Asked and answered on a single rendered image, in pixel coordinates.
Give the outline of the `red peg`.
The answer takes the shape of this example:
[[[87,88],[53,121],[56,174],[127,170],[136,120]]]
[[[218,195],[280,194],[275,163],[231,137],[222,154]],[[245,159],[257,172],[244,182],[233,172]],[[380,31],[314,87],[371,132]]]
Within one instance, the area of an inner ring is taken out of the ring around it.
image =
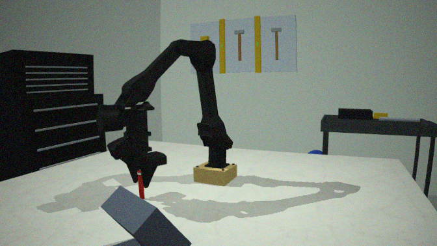
[[[138,174],[139,197],[144,199],[144,184],[142,181],[140,170],[137,171],[137,174]]]

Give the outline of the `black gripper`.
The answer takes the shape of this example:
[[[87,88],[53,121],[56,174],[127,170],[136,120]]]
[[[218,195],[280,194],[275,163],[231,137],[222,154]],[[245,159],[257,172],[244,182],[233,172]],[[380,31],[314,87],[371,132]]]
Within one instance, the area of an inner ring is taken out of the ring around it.
[[[157,166],[166,165],[166,155],[158,151],[150,152],[152,148],[148,146],[148,137],[151,136],[151,132],[147,128],[126,130],[126,132],[124,132],[124,136],[129,137],[129,134],[132,134],[135,138],[137,153],[132,154],[130,151],[128,155],[120,159],[127,165],[134,183],[138,182],[137,171],[140,170],[144,188],[147,188]]]

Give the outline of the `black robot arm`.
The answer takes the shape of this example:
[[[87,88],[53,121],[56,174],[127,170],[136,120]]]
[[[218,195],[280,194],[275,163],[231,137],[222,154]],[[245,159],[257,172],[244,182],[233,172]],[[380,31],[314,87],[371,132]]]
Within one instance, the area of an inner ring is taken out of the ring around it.
[[[176,40],[173,41],[143,72],[124,83],[122,93],[115,104],[99,105],[96,118],[99,132],[127,130],[143,130],[148,128],[147,110],[154,110],[149,102],[145,102],[154,89],[157,80],[180,57],[187,56],[196,69],[202,120],[197,123],[198,135],[204,146],[209,147],[209,162],[205,167],[223,169],[226,163],[226,150],[232,148],[233,141],[226,134],[226,128],[219,117],[213,65],[216,60],[216,48],[209,40]],[[143,102],[142,105],[137,105]],[[125,109],[131,107],[131,109]],[[137,153],[135,138],[132,134],[123,136],[107,144],[107,148],[115,160],[131,151]]]

